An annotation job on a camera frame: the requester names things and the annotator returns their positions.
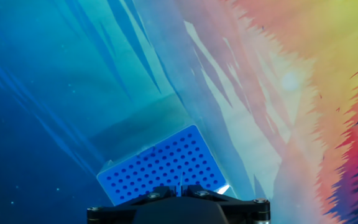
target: bolt head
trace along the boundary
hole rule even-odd
[[[158,197],[160,197],[159,193],[149,193],[148,194],[148,198],[158,198]]]
[[[257,199],[254,200],[254,202],[256,202],[256,203],[266,203],[266,202],[267,202],[267,199],[257,198]]]
[[[199,192],[196,192],[195,194],[198,196],[201,196],[201,197],[209,195],[209,193],[205,190],[200,190]]]

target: blue plastic rack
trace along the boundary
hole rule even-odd
[[[140,155],[104,169],[97,178],[115,205],[147,194],[156,186],[200,184],[205,189],[216,190],[226,184],[194,125]]]

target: black metal holder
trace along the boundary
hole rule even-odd
[[[264,198],[242,201],[184,185],[156,187],[115,207],[88,209],[88,224],[270,224],[270,202]]]

